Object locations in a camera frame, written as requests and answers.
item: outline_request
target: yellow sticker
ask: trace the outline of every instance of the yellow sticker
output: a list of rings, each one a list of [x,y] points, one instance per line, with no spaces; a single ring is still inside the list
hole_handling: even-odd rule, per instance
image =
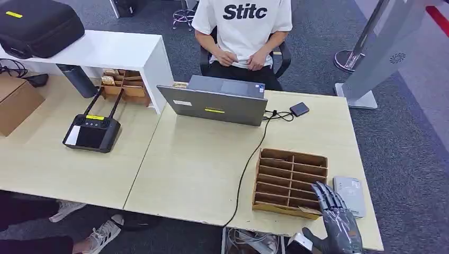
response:
[[[20,15],[20,14],[14,13],[14,12],[6,12],[6,14],[8,14],[9,16],[18,17],[18,18],[23,17],[23,15]]]
[[[87,115],[87,119],[95,119],[95,120],[103,120],[104,116],[98,116],[98,115]]]
[[[220,110],[210,110],[208,108],[205,108],[204,110],[208,111],[208,112],[213,112],[213,113],[224,113],[224,111],[220,111]]]

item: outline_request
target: metallic glove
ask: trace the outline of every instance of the metallic glove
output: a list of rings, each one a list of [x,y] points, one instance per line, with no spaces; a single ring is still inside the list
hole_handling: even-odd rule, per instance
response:
[[[302,229],[304,236],[323,254],[362,253],[362,236],[342,197],[326,184],[316,182],[312,188],[318,196],[327,238],[319,239],[308,228]]]

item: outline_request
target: white t-shirt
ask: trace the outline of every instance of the white t-shirt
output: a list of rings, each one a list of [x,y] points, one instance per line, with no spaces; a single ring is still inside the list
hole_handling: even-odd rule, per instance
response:
[[[291,0],[200,0],[192,26],[210,34],[217,27],[220,49],[237,55],[233,66],[246,61],[268,41],[271,33],[292,30]],[[272,65],[267,56],[265,66]]]

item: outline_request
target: white shelf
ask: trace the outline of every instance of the white shelf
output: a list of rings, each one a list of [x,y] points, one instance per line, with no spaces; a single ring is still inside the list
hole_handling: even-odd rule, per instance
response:
[[[0,58],[139,71],[158,114],[166,101],[156,86],[173,85],[162,35],[86,30],[83,37],[51,58],[22,60],[8,55],[3,48]]]

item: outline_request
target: sneaker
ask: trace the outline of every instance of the sneaker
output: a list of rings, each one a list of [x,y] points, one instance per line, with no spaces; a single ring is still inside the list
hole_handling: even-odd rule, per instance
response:
[[[70,213],[86,206],[86,204],[84,203],[76,203],[65,200],[58,200],[57,202],[59,203],[59,210],[57,214],[48,218],[51,222],[59,222],[63,220],[66,216],[68,216]]]
[[[111,218],[116,223],[123,225],[125,220],[120,214],[116,214]],[[88,238],[91,243],[91,249],[83,252],[83,254],[98,254],[100,251],[114,238],[119,235],[121,229],[111,220],[106,221],[99,229],[93,229],[93,233]]]

